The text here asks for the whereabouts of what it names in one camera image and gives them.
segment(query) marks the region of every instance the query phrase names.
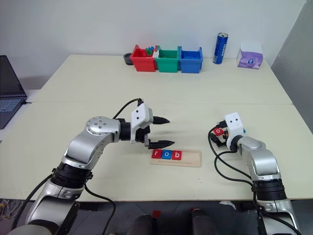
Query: black tape roll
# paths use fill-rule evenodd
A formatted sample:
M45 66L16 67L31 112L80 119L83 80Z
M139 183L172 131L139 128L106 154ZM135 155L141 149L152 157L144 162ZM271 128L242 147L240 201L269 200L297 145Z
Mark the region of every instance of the black tape roll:
M127 65L133 65L133 63L132 63L132 61L131 61L131 59L130 59L130 56L131 56L131 53L126 53L126 54L124 55L124 60L125 60L125 63L126 63Z

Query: laptop screen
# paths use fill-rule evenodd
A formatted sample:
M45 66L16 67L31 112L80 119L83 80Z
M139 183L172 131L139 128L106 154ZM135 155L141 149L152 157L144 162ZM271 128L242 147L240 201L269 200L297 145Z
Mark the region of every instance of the laptop screen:
M5 55L0 55L0 97L25 95L23 87Z

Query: green bin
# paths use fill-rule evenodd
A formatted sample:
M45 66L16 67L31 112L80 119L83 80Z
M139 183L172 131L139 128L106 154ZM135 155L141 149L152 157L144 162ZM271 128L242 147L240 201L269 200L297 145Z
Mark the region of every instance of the green bin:
M177 72L179 61L179 47L177 50L162 50L157 46L158 57L155 58L160 72Z

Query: laptop keyboard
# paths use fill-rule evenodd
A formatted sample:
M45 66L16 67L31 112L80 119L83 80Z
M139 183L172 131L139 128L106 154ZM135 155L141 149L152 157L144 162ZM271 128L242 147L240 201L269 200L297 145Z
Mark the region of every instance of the laptop keyboard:
M0 99L0 112L11 112L22 99Z

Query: white wall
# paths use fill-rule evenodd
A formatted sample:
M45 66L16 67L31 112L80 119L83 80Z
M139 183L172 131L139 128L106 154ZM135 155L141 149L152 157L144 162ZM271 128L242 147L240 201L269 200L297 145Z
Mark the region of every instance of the white wall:
M273 63L305 0L0 0L0 54L19 78L46 80L70 54L122 55L135 44L201 46L212 57L227 32L226 57L259 40Z

